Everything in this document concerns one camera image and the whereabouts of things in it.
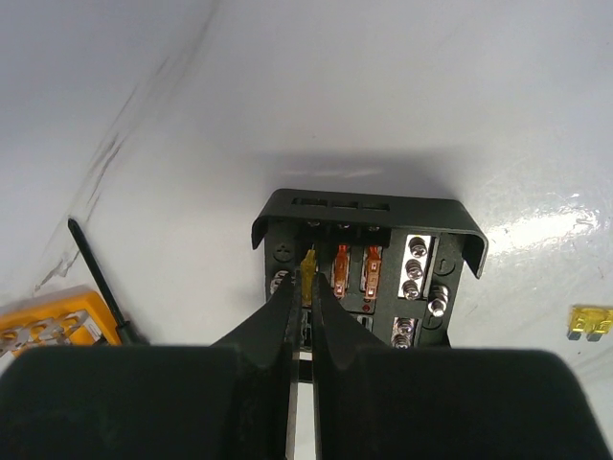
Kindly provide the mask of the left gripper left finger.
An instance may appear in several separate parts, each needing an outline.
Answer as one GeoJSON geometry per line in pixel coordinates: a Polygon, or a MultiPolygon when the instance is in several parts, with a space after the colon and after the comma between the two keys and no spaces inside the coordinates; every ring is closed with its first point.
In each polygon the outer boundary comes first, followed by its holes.
{"type": "Polygon", "coordinates": [[[301,283],[209,346],[55,346],[1,378],[5,459],[290,459],[301,283]]]}

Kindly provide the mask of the black fuse box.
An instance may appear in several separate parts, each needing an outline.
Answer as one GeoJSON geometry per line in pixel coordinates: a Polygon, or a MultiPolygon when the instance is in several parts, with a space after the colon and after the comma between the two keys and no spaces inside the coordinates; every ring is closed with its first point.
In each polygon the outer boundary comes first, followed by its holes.
{"type": "MultiPolygon", "coordinates": [[[[264,257],[272,296],[287,275],[301,275],[307,251],[315,276],[368,332],[397,348],[446,346],[448,327],[468,267],[481,277],[488,238],[454,199],[280,189],[251,229],[264,257]]],[[[312,347],[314,306],[303,307],[301,350],[312,347]]]]}

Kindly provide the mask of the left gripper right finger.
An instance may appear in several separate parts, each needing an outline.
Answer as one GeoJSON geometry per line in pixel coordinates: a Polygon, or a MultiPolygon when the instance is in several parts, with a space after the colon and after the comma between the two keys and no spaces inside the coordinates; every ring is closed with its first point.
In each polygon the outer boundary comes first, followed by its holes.
{"type": "Polygon", "coordinates": [[[395,349],[313,281],[320,459],[607,459],[570,368],[538,350],[395,349]]]}

